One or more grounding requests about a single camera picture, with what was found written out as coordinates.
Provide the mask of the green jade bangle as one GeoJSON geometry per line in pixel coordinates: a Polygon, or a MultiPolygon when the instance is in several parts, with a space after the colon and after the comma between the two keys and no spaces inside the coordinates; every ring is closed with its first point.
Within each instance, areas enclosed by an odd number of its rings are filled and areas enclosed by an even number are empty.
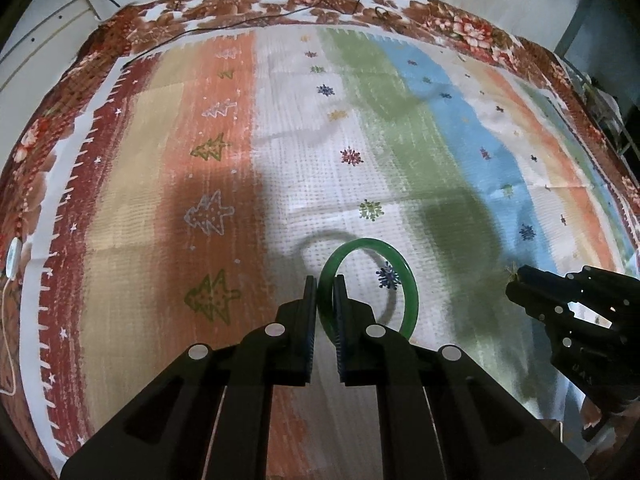
{"type": "Polygon", "coordinates": [[[388,290],[401,288],[404,295],[404,315],[399,333],[409,339],[416,329],[419,317],[419,291],[416,279],[407,260],[395,247],[371,237],[357,238],[341,245],[332,252],[321,270],[316,297],[326,336],[334,344],[337,342],[337,313],[332,306],[332,287],[343,261],[352,252],[358,252],[358,250],[375,252],[383,259],[383,265],[376,271],[379,288],[388,290]]]}

